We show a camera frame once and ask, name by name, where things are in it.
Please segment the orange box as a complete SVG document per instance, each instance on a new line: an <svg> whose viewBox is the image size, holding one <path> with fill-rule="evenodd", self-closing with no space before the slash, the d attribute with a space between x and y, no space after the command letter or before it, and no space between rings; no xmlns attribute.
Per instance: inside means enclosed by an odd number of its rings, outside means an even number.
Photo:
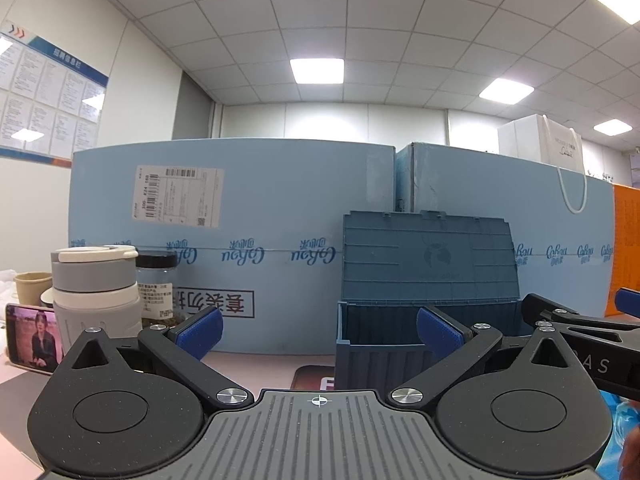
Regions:
<svg viewBox="0 0 640 480"><path fill-rule="evenodd" d="M604 315L619 314L614 298L620 288L639 289L640 191L620 184L614 190L614 247L608 304Z"/></svg>

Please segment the glass jar black lid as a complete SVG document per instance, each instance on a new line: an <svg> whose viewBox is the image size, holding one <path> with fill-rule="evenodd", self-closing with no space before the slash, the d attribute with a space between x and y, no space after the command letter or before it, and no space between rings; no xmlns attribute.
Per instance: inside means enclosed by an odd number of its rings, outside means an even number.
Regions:
<svg viewBox="0 0 640 480"><path fill-rule="evenodd" d="M142 303L142 325L179 323L174 281L179 258L173 250L139 252L136 259L137 283Z"/></svg>

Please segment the dark blue storage box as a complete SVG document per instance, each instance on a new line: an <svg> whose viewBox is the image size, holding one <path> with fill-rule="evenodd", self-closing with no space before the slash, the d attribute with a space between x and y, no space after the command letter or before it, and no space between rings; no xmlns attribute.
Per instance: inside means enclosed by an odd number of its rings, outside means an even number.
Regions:
<svg viewBox="0 0 640 480"><path fill-rule="evenodd" d="M509 223L439 211L346 214L335 389L386 396L434 364L418 329L425 307L465 326L530 334Z"/></svg>

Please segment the grey white thermos cup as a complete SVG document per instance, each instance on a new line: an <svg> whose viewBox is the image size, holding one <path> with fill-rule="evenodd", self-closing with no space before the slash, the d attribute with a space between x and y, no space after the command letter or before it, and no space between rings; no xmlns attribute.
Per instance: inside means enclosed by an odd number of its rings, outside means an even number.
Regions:
<svg viewBox="0 0 640 480"><path fill-rule="evenodd" d="M52 252L52 301L64 349L87 328L112 338L134 337L142 330L137 256L131 245Z"/></svg>

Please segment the smartphone showing video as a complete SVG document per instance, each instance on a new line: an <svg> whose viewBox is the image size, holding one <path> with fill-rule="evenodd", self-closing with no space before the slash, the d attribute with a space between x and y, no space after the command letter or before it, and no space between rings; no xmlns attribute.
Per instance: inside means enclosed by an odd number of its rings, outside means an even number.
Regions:
<svg viewBox="0 0 640 480"><path fill-rule="evenodd" d="M6 306L6 353L12 365L52 374L64 358L62 338L52 309Z"/></svg>

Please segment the beige paper cup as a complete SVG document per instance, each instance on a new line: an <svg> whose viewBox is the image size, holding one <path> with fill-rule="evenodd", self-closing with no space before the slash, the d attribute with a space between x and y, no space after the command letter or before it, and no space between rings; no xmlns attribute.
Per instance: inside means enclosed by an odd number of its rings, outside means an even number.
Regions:
<svg viewBox="0 0 640 480"><path fill-rule="evenodd" d="M40 296L52 287L52 274L49 272L25 272L16 274L14 283L19 304L38 306Z"/></svg>

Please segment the wall notice board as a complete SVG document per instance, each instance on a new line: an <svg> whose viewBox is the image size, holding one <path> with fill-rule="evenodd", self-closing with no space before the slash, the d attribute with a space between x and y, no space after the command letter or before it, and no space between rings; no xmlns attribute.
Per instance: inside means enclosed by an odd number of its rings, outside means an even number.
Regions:
<svg viewBox="0 0 640 480"><path fill-rule="evenodd" d="M98 144L108 77L10 21L1 24L1 155L59 167Z"/></svg>

